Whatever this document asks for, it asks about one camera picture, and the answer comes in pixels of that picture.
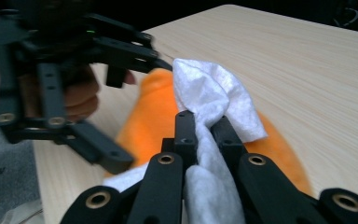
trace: gray carpet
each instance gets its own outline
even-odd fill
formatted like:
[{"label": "gray carpet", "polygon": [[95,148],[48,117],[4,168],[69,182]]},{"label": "gray carpet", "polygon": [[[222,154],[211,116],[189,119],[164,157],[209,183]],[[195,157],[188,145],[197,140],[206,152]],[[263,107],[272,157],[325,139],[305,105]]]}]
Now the gray carpet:
[{"label": "gray carpet", "polygon": [[0,218],[6,211],[39,198],[31,141],[12,145],[0,133]]}]

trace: yellow object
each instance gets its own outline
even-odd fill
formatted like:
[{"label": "yellow object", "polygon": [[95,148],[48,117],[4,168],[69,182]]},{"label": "yellow object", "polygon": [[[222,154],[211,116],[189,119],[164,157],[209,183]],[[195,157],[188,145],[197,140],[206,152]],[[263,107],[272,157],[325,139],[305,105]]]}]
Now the yellow object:
[{"label": "yellow object", "polygon": [[[160,68],[151,71],[142,81],[138,101],[116,139],[135,157],[133,167],[146,163],[159,153],[163,138],[174,137],[174,121],[178,112],[172,72]],[[295,152],[272,123],[261,113],[258,114],[268,137],[245,143],[245,147],[249,152],[272,159],[299,190],[311,195],[309,180]]]}]

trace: wooden table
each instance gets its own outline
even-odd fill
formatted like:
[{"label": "wooden table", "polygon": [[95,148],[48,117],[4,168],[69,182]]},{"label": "wooden table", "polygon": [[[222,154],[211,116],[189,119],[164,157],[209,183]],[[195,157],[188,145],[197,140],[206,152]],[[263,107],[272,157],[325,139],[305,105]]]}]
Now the wooden table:
[{"label": "wooden table", "polygon": [[[169,63],[203,60],[237,75],[303,162],[315,197],[334,187],[358,193],[358,32],[232,5],[145,32]],[[93,68],[103,78],[105,66]],[[138,86],[102,86],[90,120],[114,138]],[[102,183],[104,171],[49,141],[34,148],[46,222],[58,223],[79,193]]]}]

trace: orange fabric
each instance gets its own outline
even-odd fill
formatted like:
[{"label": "orange fabric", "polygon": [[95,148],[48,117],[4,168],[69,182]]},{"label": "orange fabric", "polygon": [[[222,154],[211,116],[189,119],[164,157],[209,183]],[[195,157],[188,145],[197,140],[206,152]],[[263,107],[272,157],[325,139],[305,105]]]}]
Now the orange fabric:
[{"label": "orange fabric", "polygon": [[[153,70],[142,81],[140,89],[138,101],[117,136],[117,143],[134,155],[134,167],[159,153],[163,138],[174,137],[174,119],[179,112],[171,71]],[[268,137],[246,143],[245,147],[249,152],[272,159],[299,190],[311,195],[309,180],[295,152],[271,122],[260,113],[259,116]]]}]

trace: white fabric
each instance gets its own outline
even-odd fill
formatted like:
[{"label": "white fabric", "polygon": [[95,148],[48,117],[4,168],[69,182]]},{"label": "white fabric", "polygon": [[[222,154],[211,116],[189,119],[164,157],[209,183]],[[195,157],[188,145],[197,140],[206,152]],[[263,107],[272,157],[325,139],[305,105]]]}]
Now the white fabric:
[{"label": "white fabric", "polygon": [[[252,99],[242,84],[219,64],[175,59],[175,100],[180,111],[194,113],[198,164],[186,171],[185,203],[190,224],[245,223],[234,180],[209,131],[227,116],[242,142],[267,136]],[[119,191],[136,183],[146,165],[106,178],[104,184]]]}]

